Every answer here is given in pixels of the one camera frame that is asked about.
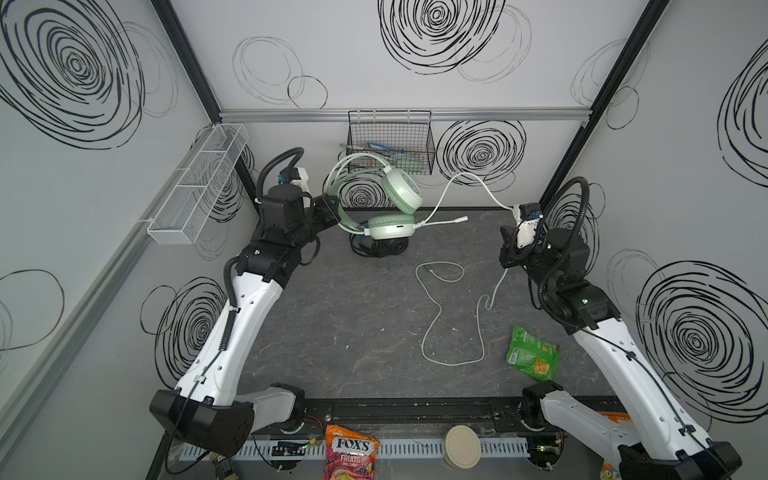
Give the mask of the black blue headphones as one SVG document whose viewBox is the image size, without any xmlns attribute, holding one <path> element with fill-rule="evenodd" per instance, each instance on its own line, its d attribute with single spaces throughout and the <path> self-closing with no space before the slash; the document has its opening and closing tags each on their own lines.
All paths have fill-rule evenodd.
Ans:
<svg viewBox="0 0 768 480">
<path fill-rule="evenodd" d="M 405 237 L 374 240 L 362 235 L 350 234 L 349 244 L 352 251 L 360 257 L 385 258 L 404 253 L 409 246 L 409 239 Z"/>
</svg>

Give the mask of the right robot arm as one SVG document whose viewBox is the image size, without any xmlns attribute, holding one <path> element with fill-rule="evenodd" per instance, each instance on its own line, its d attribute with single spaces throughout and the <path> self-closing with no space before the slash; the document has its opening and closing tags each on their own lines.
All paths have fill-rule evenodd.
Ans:
<svg viewBox="0 0 768 480">
<path fill-rule="evenodd" d="M 616 423 L 552 380 L 523 391 L 521 419 L 530 429 L 557 427 L 600 455 L 624 479 L 728 479 L 742 459 L 714 441 L 680 403 L 635 345 L 618 308 L 586 278 L 589 247 L 580 235 L 590 210 L 590 184 L 567 180 L 556 193 L 580 190 L 568 228 L 546 224 L 551 206 L 511 207 L 514 225 L 501 228 L 499 263 L 527 275 L 530 296 L 589 354 L 630 419 Z"/>
</svg>

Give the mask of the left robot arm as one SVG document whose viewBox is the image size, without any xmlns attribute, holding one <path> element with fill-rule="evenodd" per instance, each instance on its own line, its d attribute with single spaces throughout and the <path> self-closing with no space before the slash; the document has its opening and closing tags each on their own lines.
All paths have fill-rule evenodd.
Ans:
<svg viewBox="0 0 768 480">
<path fill-rule="evenodd" d="M 296 185 L 301 147 L 269 161 L 255 184 L 259 220 L 251 241 L 226 261 L 226 303 L 204 346 L 176 386 L 159 390 L 150 413 L 171 440 L 231 457 L 248 437 L 275 426 L 287 432 L 304 425 L 305 393 L 276 383 L 237 397 L 245 361 L 257 335 L 297 267 L 302 250 L 318 245 L 322 231 L 338 224 L 338 200 L 317 197 Z"/>
</svg>

